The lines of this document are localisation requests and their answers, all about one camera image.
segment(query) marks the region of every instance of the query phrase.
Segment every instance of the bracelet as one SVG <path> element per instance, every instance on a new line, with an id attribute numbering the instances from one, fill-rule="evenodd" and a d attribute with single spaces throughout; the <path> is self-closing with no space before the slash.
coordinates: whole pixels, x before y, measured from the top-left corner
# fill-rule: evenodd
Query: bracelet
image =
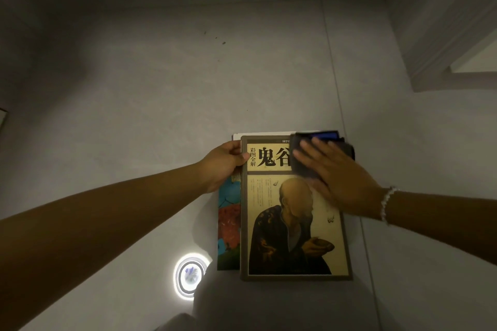
<path id="1" fill-rule="evenodd" d="M 383 200 L 381 201 L 381 211 L 380 211 L 380 216 L 381 216 L 381 221 L 385 222 L 385 224 L 389 225 L 387 221 L 387 203 L 390 200 L 390 196 L 392 196 L 395 191 L 399 191 L 398 188 L 395 186 L 390 186 L 388 192 L 385 194 L 383 197 Z"/>

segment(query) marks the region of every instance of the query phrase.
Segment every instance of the forearm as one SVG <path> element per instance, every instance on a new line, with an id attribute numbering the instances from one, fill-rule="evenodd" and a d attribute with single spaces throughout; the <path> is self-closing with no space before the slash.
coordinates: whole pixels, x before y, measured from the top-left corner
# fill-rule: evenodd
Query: forearm
<path id="1" fill-rule="evenodd" d="M 386 189 L 373 191 L 360 208 L 362 216 L 380 219 Z M 497 264 L 497 201 L 395 192 L 386 207 L 387 221 L 457 247 Z"/>
<path id="2" fill-rule="evenodd" d="M 20 328 L 204 191 L 190 165 L 0 220 L 3 329 Z"/>

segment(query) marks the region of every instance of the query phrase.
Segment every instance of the circular light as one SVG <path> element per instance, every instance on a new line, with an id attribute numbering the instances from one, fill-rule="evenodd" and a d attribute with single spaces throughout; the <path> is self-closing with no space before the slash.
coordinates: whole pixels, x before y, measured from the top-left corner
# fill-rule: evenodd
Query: circular light
<path id="1" fill-rule="evenodd" d="M 209 261 L 200 254 L 190 253 L 178 260 L 174 268 L 174 289 L 179 297 L 193 301 L 193 295 L 205 275 Z"/>

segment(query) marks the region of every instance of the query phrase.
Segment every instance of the bald old man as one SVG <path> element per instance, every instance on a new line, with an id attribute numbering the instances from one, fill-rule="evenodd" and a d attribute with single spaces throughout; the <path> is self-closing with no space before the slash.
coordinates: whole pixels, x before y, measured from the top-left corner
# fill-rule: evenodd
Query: bald old man
<path id="1" fill-rule="evenodd" d="M 281 184 L 280 204 L 261 212 L 253 227 L 250 275 L 330 275 L 322 258 L 329 249 L 311 238 L 313 198 L 307 183 L 290 178 Z"/>

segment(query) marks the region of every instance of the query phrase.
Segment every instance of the gray wall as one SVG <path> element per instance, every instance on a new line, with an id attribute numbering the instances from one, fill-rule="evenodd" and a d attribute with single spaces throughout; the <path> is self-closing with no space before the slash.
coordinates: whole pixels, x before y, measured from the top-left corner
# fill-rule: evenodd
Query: gray wall
<path id="1" fill-rule="evenodd" d="M 0 108 L 9 110 L 60 0 L 0 0 Z"/>
<path id="2" fill-rule="evenodd" d="M 497 27 L 497 0 L 388 0 L 413 89 L 497 88 L 497 79 L 446 69 Z"/>

